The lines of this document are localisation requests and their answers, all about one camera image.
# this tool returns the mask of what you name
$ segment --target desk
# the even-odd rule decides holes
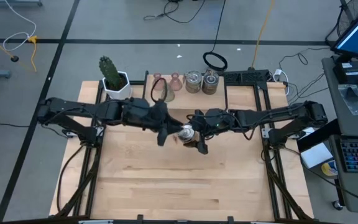
[[[94,103],[98,83],[83,82],[78,101]],[[143,86],[132,87],[133,97],[142,97]],[[269,83],[268,89],[272,108],[287,105],[281,83]],[[227,98],[229,108],[255,110],[251,87],[228,86]],[[75,119],[84,125],[90,123],[87,118]],[[107,127],[91,218],[134,220],[143,214],[146,220],[222,221],[227,216],[236,221],[274,220],[265,164],[260,158],[259,128],[249,142],[236,133],[215,136],[207,142],[208,155],[175,144],[170,136],[164,147],[158,147],[156,136],[139,128]],[[68,140],[62,164],[78,146],[77,139]],[[287,146],[296,150],[295,141],[289,140]],[[61,205],[78,186],[83,156],[81,151],[63,175]],[[281,157],[288,191],[305,213],[313,217],[299,156],[281,151]],[[82,205],[80,214],[85,210],[85,203]],[[281,203],[279,209],[284,217]],[[55,194],[50,214],[56,213]]]
[[[322,63],[337,119],[329,122],[313,134],[299,140],[298,147],[300,151],[307,150],[311,146],[327,139],[329,139],[331,149],[335,149],[333,135],[358,137],[358,115],[352,115],[338,90],[338,80],[333,71],[335,66],[334,60],[332,58],[324,58],[322,59]],[[338,179],[336,179],[335,183],[358,195],[358,173],[345,172],[341,167],[341,157],[338,152],[333,150],[333,156],[338,167]],[[344,192],[342,194],[341,191],[338,191],[338,196],[339,202],[343,206],[346,205],[348,210],[352,212],[358,212],[357,198]]]

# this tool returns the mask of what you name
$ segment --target gray floor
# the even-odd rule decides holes
[[[14,7],[37,23],[36,34],[39,38],[59,39],[73,1],[44,0],[44,7],[41,8]],[[222,0],[207,0],[193,22],[177,24],[167,18],[143,21],[146,15],[160,14],[165,0],[81,0],[68,38],[213,39],[222,3]],[[227,1],[219,39],[255,40],[269,3],[269,0]],[[201,1],[184,0],[172,16],[186,20],[200,4]],[[322,41],[336,21],[338,6],[337,0],[276,1],[262,39]],[[0,38],[31,30],[31,24],[17,18],[7,7],[0,7]],[[211,47],[210,44],[65,44],[48,97],[76,100],[83,80],[99,80],[102,77],[98,68],[98,59],[102,55],[111,57],[116,67],[126,71],[131,80],[142,80],[145,70],[152,73],[204,70],[206,65],[201,56]],[[284,55],[295,54],[307,47],[262,45],[255,68],[267,68],[274,72]],[[0,69],[12,71],[11,79],[0,79],[0,122],[29,124],[56,48],[57,44],[38,45],[35,59],[38,73],[23,70],[0,51]],[[254,48],[254,45],[217,45],[215,52],[227,58],[228,70],[245,70],[250,66]],[[30,44],[15,51],[21,62],[29,66],[31,53]],[[329,50],[307,51],[305,57],[309,65],[302,65],[297,58],[288,58],[282,66],[290,82],[303,87],[322,73],[321,59],[330,55],[332,53]],[[326,81],[322,78],[309,92],[325,87]],[[329,119],[335,118],[328,91],[317,93],[307,100],[322,103]],[[27,128],[0,126],[0,201],[26,131]],[[5,221],[43,218],[48,215],[65,144],[65,139],[41,127],[36,128]],[[338,212],[332,208],[330,202],[336,200],[333,187],[308,172],[305,175],[316,218],[327,222],[358,223],[358,213],[348,212],[346,208]]]

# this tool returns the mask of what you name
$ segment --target white pot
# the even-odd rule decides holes
[[[114,91],[114,90],[109,90],[108,88],[106,88],[106,78],[103,78],[103,87],[105,92],[110,96],[111,99],[115,99],[115,100],[125,100],[126,98],[130,98],[132,96],[132,88],[131,85],[129,84],[129,79],[128,79],[128,75],[126,72],[120,72],[118,71],[118,73],[120,73],[121,75],[125,76],[125,79],[127,80],[127,84],[119,91]]]

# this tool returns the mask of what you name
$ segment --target wooden tabletop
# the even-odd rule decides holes
[[[142,97],[143,86],[132,87],[133,97]],[[94,103],[97,89],[98,81],[83,82],[78,101]],[[268,92],[272,108],[287,105],[282,83],[268,83]],[[256,110],[252,87],[229,86],[227,98],[230,109]],[[203,101],[199,104],[208,108]],[[186,114],[187,110],[176,110],[172,116],[183,120],[179,116]],[[75,119],[90,124],[90,119]],[[276,127],[288,122],[277,123]],[[164,147],[158,147],[157,135],[151,131],[109,126],[104,136],[91,218],[133,220],[143,214],[147,220],[223,221],[233,216],[236,221],[273,221],[267,173],[260,158],[259,128],[251,141],[241,134],[224,133],[207,144],[208,155],[175,144],[170,136]],[[297,150],[293,140],[288,140],[287,147]],[[77,139],[68,140],[62,165],[78,148]],[[61,205],[78,186],[84,152],[69,163],[63,175]],[[288,191],[313,217],[299,156],[288,151],[281,151],[281,155]],[[282,196],[277,188],[276,191],[284,217]],[[56,212],[55,194],[50,214]]]

